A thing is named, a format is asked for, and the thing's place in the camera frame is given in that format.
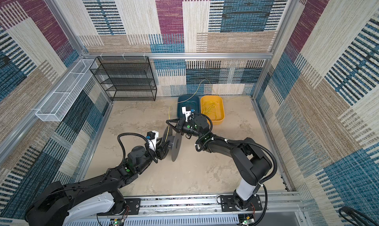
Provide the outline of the dark grey spool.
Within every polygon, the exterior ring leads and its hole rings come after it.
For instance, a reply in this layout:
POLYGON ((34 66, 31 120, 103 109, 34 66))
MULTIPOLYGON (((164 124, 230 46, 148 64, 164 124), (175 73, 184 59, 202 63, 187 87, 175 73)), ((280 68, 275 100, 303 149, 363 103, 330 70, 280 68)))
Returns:
POLYGON ((175 162, 180 151, 182 142, 182 135, 180 133, 173 132, 171 128, 167 127, 164 131, 161 139, 161 146, 163 147, 163 155, 165 158, 171 153, 171 160, 175 162))

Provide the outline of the yellow plastic bin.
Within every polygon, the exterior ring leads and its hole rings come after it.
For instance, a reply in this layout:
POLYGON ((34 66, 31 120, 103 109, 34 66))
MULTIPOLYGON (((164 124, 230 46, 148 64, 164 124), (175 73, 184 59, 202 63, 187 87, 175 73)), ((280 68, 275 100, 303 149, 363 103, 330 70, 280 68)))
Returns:
POLYGON ((220 96, 203 96, 200 99, 201 113, 207 115, 214 125, 221 125, 225 119, 224 102, 220 96))

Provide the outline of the teal plastic bin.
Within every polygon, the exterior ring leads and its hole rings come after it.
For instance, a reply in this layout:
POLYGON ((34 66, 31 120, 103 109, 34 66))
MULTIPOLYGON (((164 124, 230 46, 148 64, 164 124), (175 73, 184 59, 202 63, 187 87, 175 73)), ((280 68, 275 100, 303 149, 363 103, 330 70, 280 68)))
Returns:
POLYGON ((182 113, 182 107, 186 108, 186 111, 194 110, 194 113, 201 113, 200 97, 192 94, 181 95, 177 99, 177 117, 181 118, 185 115, 182 113))

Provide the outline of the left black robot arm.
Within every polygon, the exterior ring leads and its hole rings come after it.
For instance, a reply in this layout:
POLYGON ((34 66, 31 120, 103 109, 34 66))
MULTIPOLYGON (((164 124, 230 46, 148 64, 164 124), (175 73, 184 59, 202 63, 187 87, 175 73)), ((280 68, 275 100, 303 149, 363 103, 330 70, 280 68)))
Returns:
POLYGON ((172 134, 158 137, 155 132, 147 136, 131 133, 145 141, 130 153, 123 153, 119 165, 104 174, 72 184, 60 181, 49 184, 25 213, 31 226, 64 226, 72 221, 97 214, 124 214, 126 204, 120 188, 135 181, 152 162, 166 158, 172 143, 172 134))

